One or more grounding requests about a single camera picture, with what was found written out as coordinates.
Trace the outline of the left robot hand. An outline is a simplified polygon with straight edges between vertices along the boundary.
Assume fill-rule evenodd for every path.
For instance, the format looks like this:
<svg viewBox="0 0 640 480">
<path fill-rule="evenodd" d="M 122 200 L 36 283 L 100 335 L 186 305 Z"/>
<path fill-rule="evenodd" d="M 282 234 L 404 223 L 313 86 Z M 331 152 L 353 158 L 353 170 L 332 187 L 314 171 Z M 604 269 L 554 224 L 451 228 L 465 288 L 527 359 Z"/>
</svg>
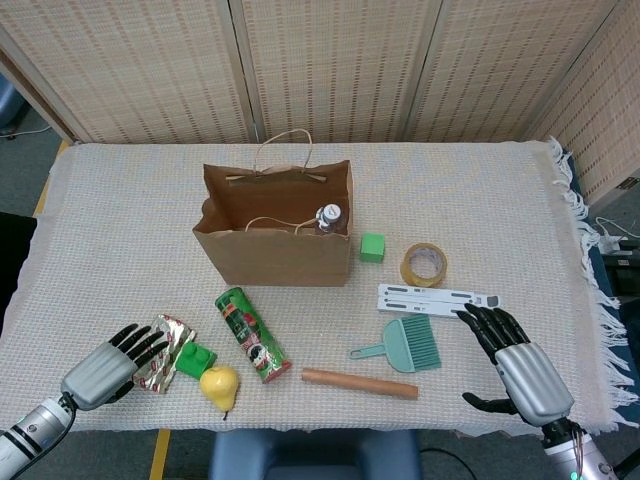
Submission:
<svg viewBox="0 0 640 480">
<path fill-rule="evenodd" d="M 133 388 L 134 374 L 168 346 L 161 331 L 129 324 L 65 375 L 61 394 L 81 411 L 115 403 Z"/>
</svg>

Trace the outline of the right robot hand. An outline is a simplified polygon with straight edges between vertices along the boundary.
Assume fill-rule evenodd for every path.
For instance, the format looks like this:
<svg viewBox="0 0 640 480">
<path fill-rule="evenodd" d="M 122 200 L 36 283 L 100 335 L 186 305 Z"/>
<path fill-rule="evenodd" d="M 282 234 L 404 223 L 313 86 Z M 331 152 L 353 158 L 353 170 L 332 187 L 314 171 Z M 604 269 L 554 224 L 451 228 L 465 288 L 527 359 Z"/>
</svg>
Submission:
<svg viewBox="0 0 640 480">
<path fill-rule="evenodd" d="M 510 313 L 466 303 L 456 315 L 475 335 L 507 394 L 486 400 L 465 392 L 462 397 L 468 404 L 487 413 L 519 415 L 540 428 L 568 418 L 573 396 L 545 351 Z"/>
</svg>

